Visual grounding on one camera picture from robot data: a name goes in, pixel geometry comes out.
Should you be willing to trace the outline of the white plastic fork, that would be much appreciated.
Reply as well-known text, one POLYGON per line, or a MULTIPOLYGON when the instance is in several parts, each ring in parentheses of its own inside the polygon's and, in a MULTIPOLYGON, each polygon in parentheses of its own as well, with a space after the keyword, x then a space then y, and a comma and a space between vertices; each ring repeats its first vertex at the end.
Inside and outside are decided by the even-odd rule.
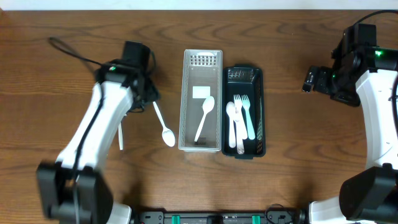
POLYGON ((238 154, 244 154, 244 144, 243 144, 243 129, 241 127, 242 121, 238 113, 238 109, 235 108, 234 122, 236 125, 236 147, 238 154))
POLYGON ((247 139, 248 133, 246 130, 246 125, 244 123, 243 114, 242 114, 243 102, 239 95, 234 95, 234 104, 235 104, 235 108, 236 108, 236 117, 237 117, 237 120, 239 123, 238 126, 239 126, 239 130, 241 132, 241 138, 247 139))
POLYGON ((254 140, 255 139, 254 126, 252 124, 251 114, 249 112, 251 104, 247 95, 242 95, 242 102, 246 115, 246 127, 248 132, 248 138, 250 140, 254 140))

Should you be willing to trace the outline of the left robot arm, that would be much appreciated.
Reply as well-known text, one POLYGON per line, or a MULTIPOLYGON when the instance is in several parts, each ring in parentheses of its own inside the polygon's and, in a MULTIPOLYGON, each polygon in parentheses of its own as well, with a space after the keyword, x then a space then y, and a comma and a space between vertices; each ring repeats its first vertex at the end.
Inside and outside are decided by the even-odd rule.
POLYGON ((56 161, 42 161, 36 178, 45 218, 60 223, 133 223, 132 208, 114 201, 103 177, 111 143, 128 113, 160 98, 148 68, 151 49, 127 41, 121 58, 99 65, 88 109, 56 161))

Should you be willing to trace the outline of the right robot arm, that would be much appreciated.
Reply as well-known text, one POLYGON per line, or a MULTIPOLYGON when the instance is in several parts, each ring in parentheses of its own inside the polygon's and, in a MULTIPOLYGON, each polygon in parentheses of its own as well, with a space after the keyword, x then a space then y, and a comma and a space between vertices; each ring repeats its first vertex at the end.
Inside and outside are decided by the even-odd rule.
POLYGON ((397 51, 380 48, 376 26, 345 29, 332 67, 311 66, 304 92, 363 109, 365 170, 343 182, 336 197, 310 203, 310 223, 397 223, 397 51))

